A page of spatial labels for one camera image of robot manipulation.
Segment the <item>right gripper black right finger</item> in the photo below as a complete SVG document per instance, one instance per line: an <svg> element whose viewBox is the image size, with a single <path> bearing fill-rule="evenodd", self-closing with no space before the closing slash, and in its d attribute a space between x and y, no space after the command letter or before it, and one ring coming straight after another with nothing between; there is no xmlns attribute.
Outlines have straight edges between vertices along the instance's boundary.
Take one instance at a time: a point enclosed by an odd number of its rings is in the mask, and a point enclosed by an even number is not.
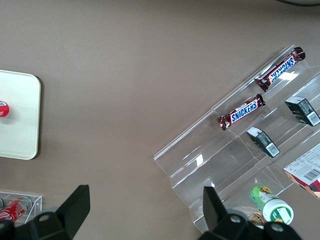
<svg viewBox="0 0 320 240"><path fill-rule="evenodd" d="M212 232L227 215L226 208L215 188L212 186L205 186L203 188L203 215L210 232Z"/></svg>

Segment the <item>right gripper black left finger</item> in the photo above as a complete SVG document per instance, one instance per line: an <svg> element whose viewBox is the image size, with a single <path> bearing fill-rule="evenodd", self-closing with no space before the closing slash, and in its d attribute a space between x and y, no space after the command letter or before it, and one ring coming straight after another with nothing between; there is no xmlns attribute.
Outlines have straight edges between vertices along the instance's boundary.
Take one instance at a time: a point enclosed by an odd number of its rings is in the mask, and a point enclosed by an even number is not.
<svg viewBox="0 0 320 240"><path fill-rule="evenodd" d="M73 239L90 212L90 187L79 185L55 211L71 239Z"/></svg>

